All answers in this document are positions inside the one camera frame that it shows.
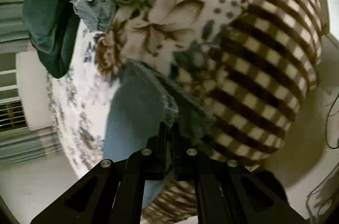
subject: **brown checkered pattern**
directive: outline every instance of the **brown checkered pattern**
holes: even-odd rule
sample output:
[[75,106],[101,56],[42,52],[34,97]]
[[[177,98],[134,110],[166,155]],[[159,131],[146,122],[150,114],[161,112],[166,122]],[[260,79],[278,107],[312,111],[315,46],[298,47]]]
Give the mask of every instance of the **brown checkered pattern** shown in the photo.
[[[247,0],[248,9],[210,50],[209,75],[179,70],[179,82],[215,117],[198,148],[256,169],[284,145],[308,91],[318,84],[319,0]],[[143,210],[143,223],[175,223],[196,214],[194,188],[171,181]]]

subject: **dark green folded cloth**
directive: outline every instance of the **dark green folded cloth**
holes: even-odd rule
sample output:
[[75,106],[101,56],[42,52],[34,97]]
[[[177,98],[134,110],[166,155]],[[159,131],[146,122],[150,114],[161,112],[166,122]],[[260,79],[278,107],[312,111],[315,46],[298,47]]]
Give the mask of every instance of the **dark green folded cloth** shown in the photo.
[[41,63],[53,77],[64,76],[80,21],[70,0],[25,0],[23,19]]

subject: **silver bolt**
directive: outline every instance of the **silver bolt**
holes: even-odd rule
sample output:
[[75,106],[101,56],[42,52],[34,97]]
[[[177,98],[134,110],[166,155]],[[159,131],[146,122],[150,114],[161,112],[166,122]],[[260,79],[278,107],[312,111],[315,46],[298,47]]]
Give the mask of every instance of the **silver bolt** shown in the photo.
[[111,165],[111,161],[108,160],[108,159],[102,160],[102,161],[100,162],[100,165],[101,165],[103,168],[108,168],[108,167]]
[[238,166],[238,162],[235,161],[235,160],[233,160],[233,159],[228,160],[228,161],[227,161],[227,164],[228,164],[230,167],[232,167],[232,168]]
[[190,149],[188,149],[186,152],[187,152],[187,154],[190,155],[190,156],[197,155],[197,153],[198,153],[197,150],[194,149],[194,148],[190,148]]
[[150,155],[152,153],[152,151],[149,149],[149,148],[144,148],[142,151],[141,151],[142,155]]

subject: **black wire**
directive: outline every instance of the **black wire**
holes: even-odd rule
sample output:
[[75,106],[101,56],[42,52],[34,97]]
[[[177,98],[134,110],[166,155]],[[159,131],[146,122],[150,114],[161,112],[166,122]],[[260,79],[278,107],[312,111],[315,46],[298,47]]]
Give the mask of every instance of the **black wire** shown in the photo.
[[328,142],[328,131],[327,131],[328,119],[329,119],[331,116],[333,116],[333,115],[335,115],[336,113],[338,113],[338,111],[337,111],[336,113],[334,113],[333,115],[331,115],[331,110],[332,110],[333,106],[335,105],[336,101],[338,100],[338,98],[339,98],[339,93],[338,93],[338,95],[336,96],[336,98],[334,99],[334,101],[333,101],[333,103],[332,103],[332,105],[331,105],[331,107],[330,107],[330,109],[329,109],[329,111],[328,111],[328,113],[327,113],[327,116],[326,116],[326,122],[325,122],[325,141],[326,141],[326,145],[327,145],[330,149],[337,149],[337,148],[339,148],[339,139],[337,140],[337,146],[336,146],[336,147],[330,146],[330,144],[329,144],[329,142]]

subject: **striped curtain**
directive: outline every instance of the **striped curtain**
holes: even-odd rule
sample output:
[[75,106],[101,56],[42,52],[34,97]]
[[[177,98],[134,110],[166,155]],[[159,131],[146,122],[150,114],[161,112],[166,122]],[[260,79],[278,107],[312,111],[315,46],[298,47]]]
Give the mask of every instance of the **striped curtain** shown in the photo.
[[0,54],[27,51],[28,29],[23,23],[24,0],[0,0]]
[[52,127],[30,131],[13,129],[0,133],[0,166],[28,161],[62,150]]

